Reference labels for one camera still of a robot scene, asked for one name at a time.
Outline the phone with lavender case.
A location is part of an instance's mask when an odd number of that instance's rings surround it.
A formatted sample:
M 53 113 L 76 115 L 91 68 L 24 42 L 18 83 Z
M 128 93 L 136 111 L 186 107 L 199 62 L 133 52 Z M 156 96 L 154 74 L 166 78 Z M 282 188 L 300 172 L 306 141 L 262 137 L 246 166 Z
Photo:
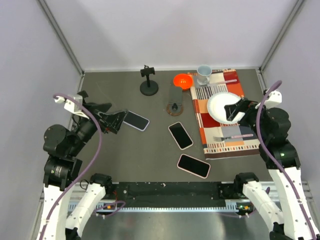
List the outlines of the phone with lavender case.
M 128 111 L 126 117 L 124 118 L 123 121 L 126 125 L 137 129 L 141 132 L 145 131 L 148 125 L 150 124 L 150 120 L 138 115 L 132 111 Z

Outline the pink handled knife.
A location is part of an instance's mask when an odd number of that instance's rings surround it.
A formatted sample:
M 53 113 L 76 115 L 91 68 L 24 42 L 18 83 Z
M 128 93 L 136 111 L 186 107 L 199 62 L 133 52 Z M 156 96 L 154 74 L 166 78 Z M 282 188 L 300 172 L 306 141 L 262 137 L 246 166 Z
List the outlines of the pink handled knife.
M 221 84 L 228 84 L 228 83 L 236 83 L 237 81 L 238 81 L 237 79 L 231 79 L 231 80 L 225 80 L 225 81 L 210 83 L 210 85 L 221 85 Z

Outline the phone with pink case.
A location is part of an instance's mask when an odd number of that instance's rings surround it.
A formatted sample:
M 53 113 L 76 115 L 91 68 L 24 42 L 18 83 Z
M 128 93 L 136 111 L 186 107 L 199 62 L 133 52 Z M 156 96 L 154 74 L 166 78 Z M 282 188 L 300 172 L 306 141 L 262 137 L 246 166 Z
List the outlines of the phone with pink case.
M 189 174 L 206 179 L 211 170 L 211 165 L 192 156 L 182 154 L 177 162 L 177 167 Z

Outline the black clamp phone stand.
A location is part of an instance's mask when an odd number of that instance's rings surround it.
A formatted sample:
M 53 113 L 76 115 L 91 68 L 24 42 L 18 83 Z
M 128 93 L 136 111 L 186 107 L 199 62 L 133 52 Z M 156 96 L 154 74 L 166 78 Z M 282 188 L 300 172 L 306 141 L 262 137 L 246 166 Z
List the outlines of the black clamp phone stand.
M 153 96 L 159 90 L 159 85 L 150 79 L 150 75 L 155 75 L 155 68 L 144 65 L 143 69 L 140 70 L 142 77 L 146 77 L 146 80 L 143 81 L 140 85 L 140 92 L 145 96 Z

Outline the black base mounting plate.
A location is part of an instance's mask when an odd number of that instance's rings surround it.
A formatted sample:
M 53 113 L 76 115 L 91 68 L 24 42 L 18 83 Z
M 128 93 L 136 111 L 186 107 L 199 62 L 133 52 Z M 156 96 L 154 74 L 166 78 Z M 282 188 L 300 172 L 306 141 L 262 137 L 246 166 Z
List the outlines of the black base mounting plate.
M 125 201 L 126 208 L 197 208 L 224 207 L 246 197 L 232 182 L 119 182 L 102 199 Z

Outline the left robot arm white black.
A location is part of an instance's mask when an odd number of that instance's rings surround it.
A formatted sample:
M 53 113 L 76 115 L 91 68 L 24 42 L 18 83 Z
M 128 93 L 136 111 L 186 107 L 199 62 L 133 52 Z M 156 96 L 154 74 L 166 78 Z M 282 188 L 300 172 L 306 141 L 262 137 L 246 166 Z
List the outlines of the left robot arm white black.
M 84 228 L 92 215 L 100 216 L 101 211 L 114 207 L 116 214 L 125 205 L 124 200 L 116 199 L 98 207 L 103 198 L 109 198 L 115 193 L 112 178 L 102 173 L 90 177 L 83 197 L 75 209 L 69 213 L 70 199 L 75 184 L 90 169 L 98 157 L 102 142 L 87 167 L 81 171 L 82 161 L 77 158 L 80 151 L 94 134 L 103 138 L 103 134 L 117 134 L 128 110 L 108 112 L 111 103 L 86 102 L 86 91 L 74 95 L 54 94 L 57 104 L 63 104 L 64 109 L 78 117 L 78 122 L 72 129 L 54 124 L 44 133 L 43 150 L 48 153 L 44 166 L 43 177 L 43 210 L 37 239 L 39 240 L 80 240 Z

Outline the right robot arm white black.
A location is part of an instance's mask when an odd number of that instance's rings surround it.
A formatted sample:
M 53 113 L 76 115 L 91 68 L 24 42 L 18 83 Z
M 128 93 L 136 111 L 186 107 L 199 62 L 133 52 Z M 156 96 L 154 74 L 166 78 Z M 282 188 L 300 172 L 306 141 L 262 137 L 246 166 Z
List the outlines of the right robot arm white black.
M 308 207 L 296 148 L 287 139 L 291 127 L 288 113 L 280 108 L 240 99 L 224 106 L 226 119 L 238 113 L 240 125 L 250 127 L 259 140 L 259 153 L 271 176 L 280 205 L 277 205 L 252 172 L 235 176 L 233 192 L 247 197 L 264 220 L 271 240 L 318 240 L 318 230 Z

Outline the patchwork placemat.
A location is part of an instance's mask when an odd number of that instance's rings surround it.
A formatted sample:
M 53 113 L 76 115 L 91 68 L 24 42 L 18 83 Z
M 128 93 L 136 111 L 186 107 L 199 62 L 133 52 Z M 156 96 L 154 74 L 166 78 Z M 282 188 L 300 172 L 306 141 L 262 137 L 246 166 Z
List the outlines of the patchwork placemat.
M 213 70 L 209 84 L 198 86 L 198 74 L 189 72 L 193 84 L 190 93 L 206 160 L 252 156 L 259 154 L 259 140 L 250 128 L 237 123 L 224 124 L 211 117 L 208 100 L 214 94 L 232 93 L 244 97 L 242 85 L 235 69 Z

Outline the orange bowl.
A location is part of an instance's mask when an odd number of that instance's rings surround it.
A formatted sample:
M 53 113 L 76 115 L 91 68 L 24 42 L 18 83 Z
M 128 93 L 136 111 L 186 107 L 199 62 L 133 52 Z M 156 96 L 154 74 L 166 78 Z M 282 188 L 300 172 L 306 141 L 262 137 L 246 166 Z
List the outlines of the orange bowl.
M 194 81 L 190 74 L 180 73 L 173 78 L 173 84 L 175 87 L 180 87 L 183 91 L 187 91 L 194 85 Z

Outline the pink handled fork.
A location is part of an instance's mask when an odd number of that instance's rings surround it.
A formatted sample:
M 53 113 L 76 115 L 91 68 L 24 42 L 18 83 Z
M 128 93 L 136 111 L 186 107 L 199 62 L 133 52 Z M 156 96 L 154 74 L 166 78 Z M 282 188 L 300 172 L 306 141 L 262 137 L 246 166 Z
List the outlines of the pink handled fork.
M 228 136 L 228 137 L 217 137 L 217 136 L 214 136 L 213 140 L 216 141 L 216 142 L 223 142 L 225 140 L 250 138 L 250 137 L 253 137 L 253 136 L 254 135 L 252 133 L 250 133 L 250 134 L 241 134 L 241 135 L 232 135 L 232 136 Z

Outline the wooden base phone stand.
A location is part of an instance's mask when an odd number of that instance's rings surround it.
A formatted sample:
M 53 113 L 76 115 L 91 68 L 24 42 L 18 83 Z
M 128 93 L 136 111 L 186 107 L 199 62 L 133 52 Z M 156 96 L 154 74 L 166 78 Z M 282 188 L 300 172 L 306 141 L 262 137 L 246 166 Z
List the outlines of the wooden base phone stand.
M 171 116 L 179 116 L 183 110 L 183 89 L 179 86 L 171 85 L 166 111 Z

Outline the phone with white case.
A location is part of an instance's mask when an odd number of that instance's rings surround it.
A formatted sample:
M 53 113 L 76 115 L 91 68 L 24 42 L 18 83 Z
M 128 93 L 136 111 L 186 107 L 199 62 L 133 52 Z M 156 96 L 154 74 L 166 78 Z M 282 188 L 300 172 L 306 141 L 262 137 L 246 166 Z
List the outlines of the phone with white case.
M 168 127 L 168 130 L 180 150 L 185 150 L 194 144 L 193 140 L 181 122 L 178 121 L 171 124 Z

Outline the white plate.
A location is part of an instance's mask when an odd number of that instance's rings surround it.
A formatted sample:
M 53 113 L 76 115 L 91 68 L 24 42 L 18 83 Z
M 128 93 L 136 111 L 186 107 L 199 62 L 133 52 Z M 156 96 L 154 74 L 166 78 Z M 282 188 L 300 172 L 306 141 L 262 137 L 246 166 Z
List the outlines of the white plate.
M 207 102 L 207 111 L 209 115 L 218 123 L 231 125 L 238 123 L 245 114 L 239 112 L 232 121 L 228 121 L 226 117 L 225 105 L 237 103 L 241 98 L 231 92 L 219 92 L 213 94 Z

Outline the light blue cup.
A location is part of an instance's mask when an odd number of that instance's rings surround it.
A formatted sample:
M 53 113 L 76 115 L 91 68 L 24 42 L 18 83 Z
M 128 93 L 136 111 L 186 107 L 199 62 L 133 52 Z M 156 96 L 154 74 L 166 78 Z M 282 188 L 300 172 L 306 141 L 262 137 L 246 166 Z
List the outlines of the light blue cup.
M 210 82 L 212 68 L 208 65 L 200 65 L 197 68 L 197 82 L 199 85 L 207 85 Z

